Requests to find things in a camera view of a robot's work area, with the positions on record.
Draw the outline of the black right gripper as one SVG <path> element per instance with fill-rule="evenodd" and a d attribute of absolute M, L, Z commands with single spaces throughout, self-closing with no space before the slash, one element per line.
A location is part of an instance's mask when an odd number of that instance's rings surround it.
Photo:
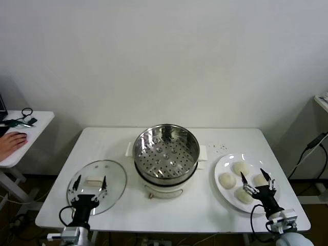
<path fill-rule="evenodd" d="M 275 179 L 272 179 L 264 169 L 260 168 L 260 170 L 266 183 L 256 188 L 248 184 L 248 181 L 242 172 L 240 172 L 240 175 L 244 191 L 249 195 L 252 195 L 254 199 L 261 201 L 266 218 L 269 218 L 271 215 L 280 212 L 281 207 L 274 197 L 276 194 Z"/>

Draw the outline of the bare person hand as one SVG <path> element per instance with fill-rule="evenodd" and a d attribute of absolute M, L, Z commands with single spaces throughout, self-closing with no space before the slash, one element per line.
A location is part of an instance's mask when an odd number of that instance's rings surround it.
<path fill-rule="evenodd" d="M 15 151 L 27 143 L 27 134 L 22 132 L 10 132 L 0 138 L 0 161 L 5 160 Z"/>

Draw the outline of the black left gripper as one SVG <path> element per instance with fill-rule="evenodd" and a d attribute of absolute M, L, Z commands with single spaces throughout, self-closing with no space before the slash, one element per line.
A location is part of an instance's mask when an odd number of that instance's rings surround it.
<path fill-rule="evenodd" d="M 79 195 L 81 175 L 72 179 L 68 186 L 68 202 L 75 209 L 72 227 L 90 227 L 89 217 L 91 211 L 99 206 L 108 194 L 106 176 L 103 177 L 100 187 L 94 189 L 94 195 Z"/>

